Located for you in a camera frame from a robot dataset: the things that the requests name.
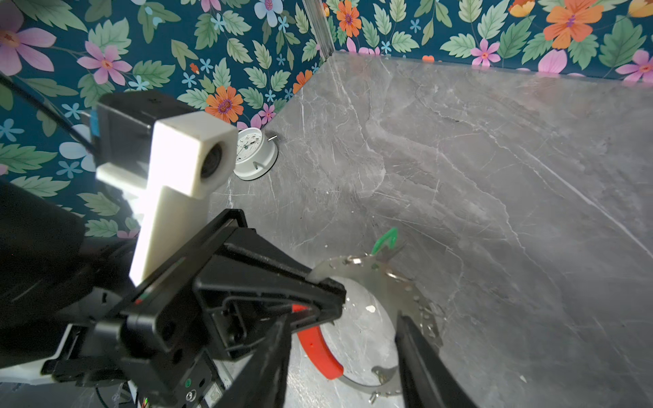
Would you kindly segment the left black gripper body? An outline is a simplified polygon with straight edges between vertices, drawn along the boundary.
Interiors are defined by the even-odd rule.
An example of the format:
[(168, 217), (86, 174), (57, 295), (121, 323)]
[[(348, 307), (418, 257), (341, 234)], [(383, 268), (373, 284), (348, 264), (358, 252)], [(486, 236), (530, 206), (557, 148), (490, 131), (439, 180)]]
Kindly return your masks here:
[(88, 326), (44, 372), (81, 387), (132, 382), (139, 407), (213, 407), (226, 390), (217, 361), (252, 353), (283, 310), (270, 288), (285, 263), (225, 210), (132, 292), (94, 295)]

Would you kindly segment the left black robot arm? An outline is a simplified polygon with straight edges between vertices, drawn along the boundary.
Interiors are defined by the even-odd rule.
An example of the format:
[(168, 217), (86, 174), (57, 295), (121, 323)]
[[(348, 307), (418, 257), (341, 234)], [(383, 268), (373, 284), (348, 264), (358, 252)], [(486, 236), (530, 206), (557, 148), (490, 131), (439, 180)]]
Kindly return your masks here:
[(221, 212), (141, 284), (136, 240), (94, 238), (83, 220), (1, 185), (1, 369), (27, 381), (134, 383), (141, 407), (208, 407), (215, 362), (253, 355), (235, 406), (283, 404), (293, 333), (340, 318), (344, 287)]

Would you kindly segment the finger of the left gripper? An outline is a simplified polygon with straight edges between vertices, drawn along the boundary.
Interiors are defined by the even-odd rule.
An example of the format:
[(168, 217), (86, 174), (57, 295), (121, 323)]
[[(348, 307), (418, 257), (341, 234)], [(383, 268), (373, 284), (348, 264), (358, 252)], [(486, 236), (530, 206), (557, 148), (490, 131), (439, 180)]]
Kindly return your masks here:
[(330, 279), (309, 282), (308, 272), (267, 241), (225, 243), (193, 282), (210, 348), (218, 357), (245, 357), (284, 317), (292, 333), (339, 319), (344, 286)]

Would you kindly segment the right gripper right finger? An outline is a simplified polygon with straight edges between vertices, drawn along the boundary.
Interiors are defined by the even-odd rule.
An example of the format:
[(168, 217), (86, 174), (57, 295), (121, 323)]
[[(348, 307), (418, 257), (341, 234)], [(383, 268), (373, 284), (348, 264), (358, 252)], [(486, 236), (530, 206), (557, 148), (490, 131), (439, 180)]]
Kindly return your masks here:
[(409, 316), (397, 316), (395, 342), (406, 407), (476, 408)]

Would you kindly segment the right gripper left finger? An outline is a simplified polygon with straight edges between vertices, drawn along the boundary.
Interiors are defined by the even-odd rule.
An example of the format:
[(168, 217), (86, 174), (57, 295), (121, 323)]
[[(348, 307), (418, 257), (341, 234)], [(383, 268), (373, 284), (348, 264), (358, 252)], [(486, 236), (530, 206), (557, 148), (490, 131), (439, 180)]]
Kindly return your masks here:
[(278, 319), (215, 407), (283, 407), (292, 347), (288, 317)]

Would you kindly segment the metal keyring disc red grip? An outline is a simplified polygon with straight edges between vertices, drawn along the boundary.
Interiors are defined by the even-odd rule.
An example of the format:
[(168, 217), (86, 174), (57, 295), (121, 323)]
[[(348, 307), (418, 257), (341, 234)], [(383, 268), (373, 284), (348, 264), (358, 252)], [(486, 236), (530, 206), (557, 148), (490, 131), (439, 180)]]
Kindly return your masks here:
[(371, 403), (394, 399), (401, 394), (394, 319), (410, 317), (438, 350), (441, 310), (381, 255), (331, 258), (307, 276), (311, 283), (329, 279), (343, 282), (347, 291), (341, 318), (298, 334), (306, 357), (325, 379), (368, 396)]

